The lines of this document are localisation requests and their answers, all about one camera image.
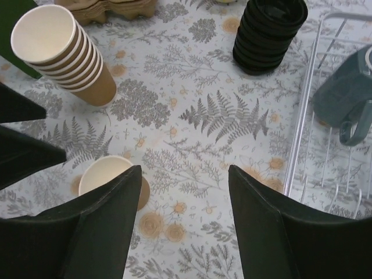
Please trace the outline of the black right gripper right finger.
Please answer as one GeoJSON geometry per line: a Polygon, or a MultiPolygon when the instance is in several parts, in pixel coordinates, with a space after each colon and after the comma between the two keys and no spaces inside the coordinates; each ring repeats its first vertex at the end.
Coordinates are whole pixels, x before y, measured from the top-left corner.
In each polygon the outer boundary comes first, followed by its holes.
{"type": "Polygon", "coordinates": [[[235,165],[228,186],[245,278],[371,277],[371,218],[311,208],[235,165]]]}

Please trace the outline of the single brown paper cup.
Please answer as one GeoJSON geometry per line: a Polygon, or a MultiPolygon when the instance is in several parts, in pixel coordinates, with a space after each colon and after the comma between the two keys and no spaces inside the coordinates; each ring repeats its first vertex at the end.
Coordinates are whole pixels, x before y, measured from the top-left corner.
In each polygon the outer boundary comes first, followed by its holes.
{"type": "Polygon", "coordinates": [[[119,155],[104,156],[96,160],[84,172],[78,185],[78,196],[82,196],[113,180],[134,164],[119,155]]]}

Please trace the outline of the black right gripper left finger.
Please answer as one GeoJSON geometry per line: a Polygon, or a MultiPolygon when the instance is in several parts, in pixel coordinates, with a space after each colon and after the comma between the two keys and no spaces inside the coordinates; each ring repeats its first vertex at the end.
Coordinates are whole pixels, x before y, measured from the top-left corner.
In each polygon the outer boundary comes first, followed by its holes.
{"type": "Polygon", "coordinates": [[[36,216],[1,220],[2,278],[122,278],[142,170],[36,216]]]}

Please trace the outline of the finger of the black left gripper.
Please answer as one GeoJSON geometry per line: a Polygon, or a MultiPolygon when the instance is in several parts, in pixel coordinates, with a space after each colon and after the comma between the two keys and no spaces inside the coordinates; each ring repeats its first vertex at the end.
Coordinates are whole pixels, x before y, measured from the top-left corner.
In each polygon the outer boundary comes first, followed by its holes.
{"type": "Polygon", "coordinates": [[[1,189],[66,160],[64,149],[1,127],[1,189]]]}
{"type": "Polygon", "coordinates": [[[1,122],[20,122],[45,119],[47,111],[42,106],[1,83],[1,122]]]}

